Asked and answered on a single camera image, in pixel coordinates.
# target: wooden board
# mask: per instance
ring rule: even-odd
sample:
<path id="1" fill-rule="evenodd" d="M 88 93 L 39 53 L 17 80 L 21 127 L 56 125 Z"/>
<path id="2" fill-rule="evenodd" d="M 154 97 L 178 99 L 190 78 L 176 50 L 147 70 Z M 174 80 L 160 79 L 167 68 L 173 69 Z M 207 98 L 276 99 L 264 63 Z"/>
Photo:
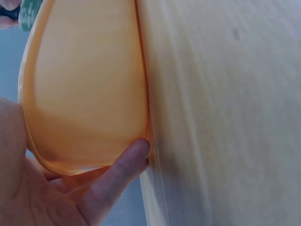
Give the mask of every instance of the wooden board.
<path id="1" fill-rule="evenodd" d="M 148 225 L 301 225 L 301 1 L 137 5 Z"/>

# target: green label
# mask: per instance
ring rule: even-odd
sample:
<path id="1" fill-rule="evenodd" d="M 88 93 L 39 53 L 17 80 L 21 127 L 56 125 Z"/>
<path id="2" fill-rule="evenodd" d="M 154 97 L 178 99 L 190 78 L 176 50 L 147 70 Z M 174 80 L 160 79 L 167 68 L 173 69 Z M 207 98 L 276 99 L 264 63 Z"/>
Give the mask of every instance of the green label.
<path id="1" fill-rule="evenodd" d="M 43 0 L 23 0 L 20 6 L 19 27 L 24 32 L 30 32 Z"/>

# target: translucent plastic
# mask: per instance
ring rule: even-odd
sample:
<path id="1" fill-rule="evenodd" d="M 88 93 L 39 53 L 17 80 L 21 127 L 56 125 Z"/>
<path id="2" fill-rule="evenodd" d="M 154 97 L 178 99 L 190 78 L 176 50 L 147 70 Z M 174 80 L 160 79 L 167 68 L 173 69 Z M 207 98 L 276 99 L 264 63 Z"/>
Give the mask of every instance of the translucent plastic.
<path id="1" fill-rule="evenodd" d="M 28 145 L 48 170 L 111 165 L 145 137 L 135 0 L 45 0 L 19 75 Z"/>

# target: gray surface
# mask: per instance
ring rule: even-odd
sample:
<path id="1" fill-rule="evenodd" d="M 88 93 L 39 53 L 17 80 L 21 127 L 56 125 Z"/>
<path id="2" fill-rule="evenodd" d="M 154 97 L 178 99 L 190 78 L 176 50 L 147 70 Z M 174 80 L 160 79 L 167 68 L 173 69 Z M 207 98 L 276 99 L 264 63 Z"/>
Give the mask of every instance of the gray surface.
<path id="1" fill-rule="evenodd" d="M 18 30 L 0 31 L 0 96 L 17 101 L 19 66 L 28 34 Z M 131 183 L 102 226 L 145 226 L 140 180 Z"/>

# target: skin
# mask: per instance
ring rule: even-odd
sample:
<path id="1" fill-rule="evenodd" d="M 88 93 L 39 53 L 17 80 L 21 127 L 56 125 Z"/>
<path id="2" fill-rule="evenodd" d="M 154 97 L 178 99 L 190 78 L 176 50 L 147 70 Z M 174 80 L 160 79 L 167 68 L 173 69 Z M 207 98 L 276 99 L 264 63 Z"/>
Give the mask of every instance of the skin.
<path id="1" fill-rule="evenodd" d="M 0 225 L 99 226 L 125 187 L 148 166 L 138 139 L 109 168 L 62 177 L 25 156 L 24 116 L 0 98 Z"/>
<path id="2" fill-rule="evenodd" d="M 14 10 L 21 4 L 21 0 L 0 0 L 0 5 L 7 10 Z M 0 16 L 0 30 L 7 30 L 18 25 L 17 21 L 13 21 L 7 16 Z"/>

